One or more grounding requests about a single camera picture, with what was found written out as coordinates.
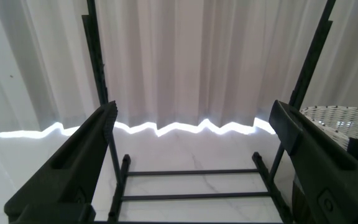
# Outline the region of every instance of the horizontal bar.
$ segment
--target horizontal bar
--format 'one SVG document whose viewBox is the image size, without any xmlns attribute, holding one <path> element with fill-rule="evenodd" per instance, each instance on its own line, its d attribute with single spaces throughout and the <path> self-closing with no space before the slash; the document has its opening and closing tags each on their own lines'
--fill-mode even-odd
<svg viewBox="0 0 358 224">
<path fill-rule="evenodd" d="M 139 200 L 186 200 L 207 198 L 234 198 L 234 197 L 269 197 L 269 192 L 221 193 L 221 194 L 187 194 L 187 195 L 136 195 L 123 196 L 122 201 Z"/>
<path fill-rule="evenodd" d="M 283 224 L 266 222 L 117 222 L 117 224 Z"/>
<path fill-rule="evenodd" d="M 150 175 L 204 175 L 204 174 L 249 174 L 249 173 L 258 173 L 258 169 L 145 171 L 145 172 L 128 172 L 128 176 L 150 176 Z"/>
</svg>

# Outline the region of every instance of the white woven basket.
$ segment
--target white woven basket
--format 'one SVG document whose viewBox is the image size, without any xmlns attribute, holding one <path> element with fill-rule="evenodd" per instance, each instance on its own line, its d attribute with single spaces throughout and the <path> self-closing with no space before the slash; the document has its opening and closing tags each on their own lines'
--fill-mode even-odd
<svg viewBox="0 0 358 224">
<path fill-rule="evenodd" d="M 347 149 L 349 138 L 358 138 L 358 108 L 311 106 L 301 110 L 319 129 Z"/>
</svg>

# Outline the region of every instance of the white curtain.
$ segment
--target white curtain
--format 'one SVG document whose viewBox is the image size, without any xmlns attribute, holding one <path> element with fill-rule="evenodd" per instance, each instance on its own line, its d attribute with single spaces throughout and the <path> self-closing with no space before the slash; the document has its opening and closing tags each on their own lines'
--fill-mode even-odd
<svg viewBox="0 0 358 224">
<path fill-rule="evenodd" d="M 79 126 L 98 107 L 86 1 L 0 0 L 0 131 Z"/>
<path fill-rule="evenodd" d="M 288 101 L 325 1 L 96 1 L 118 120 L 217 126 Z M 99 105 L 86 0 L 0 0 L 0 131 L 79 126 Z M 304 105 L 358 106 L 358 1 L 337 1 Z"/>
</svg>

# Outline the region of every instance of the black metal rack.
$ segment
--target black metal rack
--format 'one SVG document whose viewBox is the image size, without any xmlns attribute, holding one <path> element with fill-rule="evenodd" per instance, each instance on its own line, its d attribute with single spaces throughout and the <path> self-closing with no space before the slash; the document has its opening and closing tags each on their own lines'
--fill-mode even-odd
<svg viewBox="0 0 358 224">
<path fill-rule="evenodd" d="M 122 202 L 140 200 L 183 200 L 235 197 L 271 197 L 284 223 L 293 223 L 290 209 L 283 200 L 274 183 L 284 147 L 280 146 L 270 173 L 262 157 L 255 152 L 252 159 L 256 169 L 235 170 L 183 170 L 160 172 L 129 172 L 131 158 L 125 155 L 121 168 L 117 157 L 112 128 L 117 116 L 114 102 L 108 103 L 107 88 L 104 84 L 103 60 L 99 43 L 98 22 L 94 0 L 87 0 L 89 15 L 83 16 L 89 53 L 98 89 L 101 107 L 89 117 L 77 132 L 33 175 L 33 177 L 7 202 L 5 213 L 10 222 L 40 223 L 39 221 L 92 222 L 95 212 L 90 205 L 101 164 L 109 145 L 112 164 L 117 180 L 108 221 L 126 224 L 161 224 L 161 222 L 119 222 Z M 305 97 L 311 76 L 328 36 L 332 22 L 329 15 L 335 0 L 328 0 L 318 24 L 293 90 L 290 106 L 299 109 Z M 162 175 L 212 175 L 212 174 L 260 174 L 267 191 L 224 194 L 186 194 L 186 195 L 139 195 L 125 196 L 128 177 Z"/>
</svg>

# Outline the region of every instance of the white floor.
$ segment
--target white floor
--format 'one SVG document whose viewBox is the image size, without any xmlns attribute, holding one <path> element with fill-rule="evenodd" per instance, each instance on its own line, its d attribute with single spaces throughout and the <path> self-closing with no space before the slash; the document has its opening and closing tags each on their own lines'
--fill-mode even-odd
<svg viewBox="0 0 358 224">
<path fill-rule="evenodd" d="M 128 134 L 114 130 L 119 158 L 129 154 L 130 171 L 255 168 L 258 151 L 270 168 L 279 140 L 257 128 L 250 135 L 231 131 L 223 135 L 204 130 L 193 134 L 173 130 L 163 136 L 146 129 Z M 0 138 L 0 223 L 7 223 L 5 202 L 62 145 L 68 137 L 55 130 L 42 139 Z M 275 182 L 287 204 L 291 202 L 293 167 L 285 154 Z M 106 220 L 116 181 L 109 152 L 92 205 L 97 220 Z M 207 194 L 266 191 L 257 174 L 128 178 L 125 195 Z M 179 200 L 123 203 L 121 221 L 280 222 L 270 198 Z"/>
</svg>

